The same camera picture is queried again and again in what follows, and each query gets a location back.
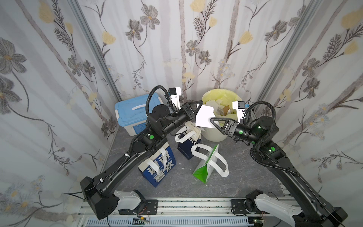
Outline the white receipt bag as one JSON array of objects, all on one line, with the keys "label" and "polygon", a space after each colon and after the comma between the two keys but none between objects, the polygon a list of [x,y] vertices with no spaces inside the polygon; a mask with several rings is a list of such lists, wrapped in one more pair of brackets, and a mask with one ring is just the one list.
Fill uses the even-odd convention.
[{"label": "white receipt bag", "polygon": [[215,118],[214,108],[202,105],[196,115],[195,124],[198,127],[215,129],[216,127],[210,122],[211,118]]}]

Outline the navy paper bag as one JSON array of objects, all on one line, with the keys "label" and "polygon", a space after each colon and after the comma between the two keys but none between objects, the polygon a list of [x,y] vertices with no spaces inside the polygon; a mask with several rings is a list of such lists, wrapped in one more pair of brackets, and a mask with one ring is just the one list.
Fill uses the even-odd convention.
[{"label": "navy paper bag", "polygon": [[175,135],[177,149],[188,159],[193,158],[192,147],[201,142],[201,129],[187,122]]},{"label": "navy paper bag", "polygon": [[166,142],[154,155],[143,161],[138,169],[145,179],[157,187],[175,166],[175,156]]}]

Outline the green white paper bag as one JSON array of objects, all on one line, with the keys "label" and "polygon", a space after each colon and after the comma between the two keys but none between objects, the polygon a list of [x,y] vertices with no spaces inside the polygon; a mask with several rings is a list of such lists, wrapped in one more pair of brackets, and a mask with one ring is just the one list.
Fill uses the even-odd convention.
[{"label": "green white paper bag", "polygon": [[191,148],[192,155],[200,159],[200,163],[193,172],[193,176],[206,184],[215,170],[221,177],[229,176],[229,166],[226,159],[219,153],[219,145],[210,147],[196,144]]}]

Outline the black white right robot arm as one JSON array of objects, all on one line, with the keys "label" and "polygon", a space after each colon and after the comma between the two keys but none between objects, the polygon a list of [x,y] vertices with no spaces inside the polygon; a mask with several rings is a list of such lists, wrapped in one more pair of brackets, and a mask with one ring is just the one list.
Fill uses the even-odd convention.
[{"label": "black white right robot arm", "polygon": [[234,141],[253,144],[250,149],[251,158],[273,173],[299,206],[292,208],[260,190],[254,190],[246,196],[242,214],[266,212],[292,227],[342,226],[347,218],[345,210],[333,207],[320,196],[296,170],[282,148],[272,140],[279,131],[274,106],[258,101],[245,111],[245,117],[240,121],[214,117],[210,122]]}]

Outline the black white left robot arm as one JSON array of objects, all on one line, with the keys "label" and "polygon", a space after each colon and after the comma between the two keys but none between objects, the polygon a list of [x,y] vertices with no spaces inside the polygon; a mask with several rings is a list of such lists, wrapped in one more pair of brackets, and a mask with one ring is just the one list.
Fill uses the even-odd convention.
[{"label": "black white left robot arm", "polygon": [[[167,103],[149,109],[153,94],[161,89]],[[146,104],[146,127],[131,141],[129,149],[109,168],[94,178],[85,177],[80,182],[81,191],[93,213],[99,220],[112,214],[121,200],[115,195],[116,188],[131,170],[150,158],[167,142],[167,135],[187,121],[196,118],[203,101],[186,102],[180,109],[171,100],[172,93],[163,86],[155,86],[149,93]]]}]

